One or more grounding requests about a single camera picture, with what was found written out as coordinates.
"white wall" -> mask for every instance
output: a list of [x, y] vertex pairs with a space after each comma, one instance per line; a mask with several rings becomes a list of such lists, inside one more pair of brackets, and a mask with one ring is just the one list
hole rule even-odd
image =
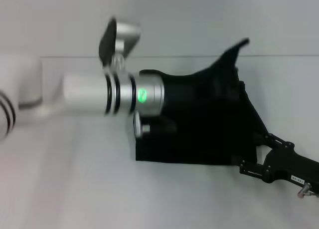
[[[318, 10], [317, 0], [0, 0], [0, 51], [40, 54], [48, 98], [63, 72], [101, 70], [114, 13], [143, 27], [131, 71], [194, 72], [251, 37], [238, 62], [251, 101], [270, 132], [319, 161]], [[319, 201], [291, 183], [135, 162], [132, 145], [125, 118], [16, 129], [0, 146], [0, 228], [318, 228]]]

